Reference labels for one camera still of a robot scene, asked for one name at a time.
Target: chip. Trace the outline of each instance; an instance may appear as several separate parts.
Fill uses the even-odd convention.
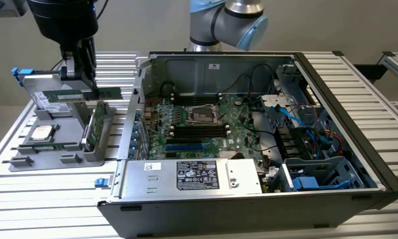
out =
[[[197,122],[213,122],[213,110],[212,108],[193,108],[192,119]]]
[[[32,140],[45,140],[53,131],[52,125],[40,125],[34,128],[31,139]]]

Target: white wall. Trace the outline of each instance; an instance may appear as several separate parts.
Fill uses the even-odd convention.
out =
[[[398,0],[262,1],[269,28],[254,50],[341,50],[353,63],[374,63],[382,51],[398,51]],[[96,34],[98,50],[182,50],[188,40],[188,0],[109,1]],[[57,44],[41,36],[31,13],[0,19],[0,105],[28,101],[12,67],[45,70],[57,60]],[[378,83],[393,97],[397,83]]]

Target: blue pcie slot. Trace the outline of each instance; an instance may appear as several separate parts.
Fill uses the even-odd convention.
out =
[[[182,151],[182,150],[201,150],[201,144],[190,145],[166,145],[166,151]]]

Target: aluminum extrusion table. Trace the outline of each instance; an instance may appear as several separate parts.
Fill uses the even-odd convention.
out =
[[[398,111],[344,56],[332,52],[304,54],[398,177]],[[124,96],[124,100],[109,102],[117,108],[117,115],[104,166],[9,172],[8,161],[17,153],[15,147],[36,119],[32,102],[20,114],[0,143],[0,239],[120,238],[94,206],[109,194],[109,189],[94,188],[94,180],[116,169],[124,115],[136,79],[136,55],[136,52],[97,53],[97,85],[120,86]],[[382,210],[360,213],[336,229],[193,238],[398,239],[398,201]]]

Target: green circuit board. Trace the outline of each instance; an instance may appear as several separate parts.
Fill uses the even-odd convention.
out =
[[[236,151],[242,153],[245,158],[253,158],[260,161],[262,156],[261,152],[253,151],[245,142],[250,143],[257,134],[246,130],[238,120],[241,110],[246,107],[246,103],[241,106],[234,104],[234,101],[241,101],[242,98],[237,96],[225,96],[220,100],[220,104],[214,106],[216,118],[218,119],[217,125],[224,123],[229,124],[229,129],[232,133],[226,137],[202,138],[202,149],[192,151],[174,151],[177,156],[174,158],[218,158],[218,153],[222,151]],[[162,99],[157,104],[148,105],[145,114],[146,125],[149,127],[149,139],[150,139],[150,149],[149,149],[149,159],[169,159],[166,157],[166,139],[172,138],[169,135],[170,125],[188,126],[189,124],[189,108],[184,106],[173,106],[168,99]],[[245,122],[245,126],[254,129],[252,124]]]

